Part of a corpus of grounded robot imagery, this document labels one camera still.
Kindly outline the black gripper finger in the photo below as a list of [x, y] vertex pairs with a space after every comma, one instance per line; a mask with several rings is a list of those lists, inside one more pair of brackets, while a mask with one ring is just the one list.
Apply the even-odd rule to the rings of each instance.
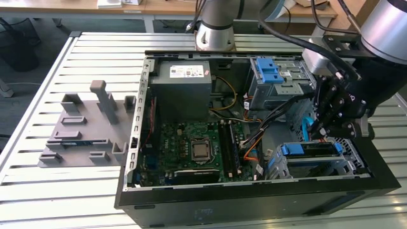
[[323, 129], [328, 137], [373, 139], [373, 125], [369, 122], [367, 114], [356, 119], [335, 117], [328, 124], [323, 125]]
[[339, 126], [339, 113], [344, 106], [340, 87], [332, 77], [319, 76], [316, 81], [314, 108], [315, 121], [310, 127], [310, 137], [318, 140], [330, 135]]

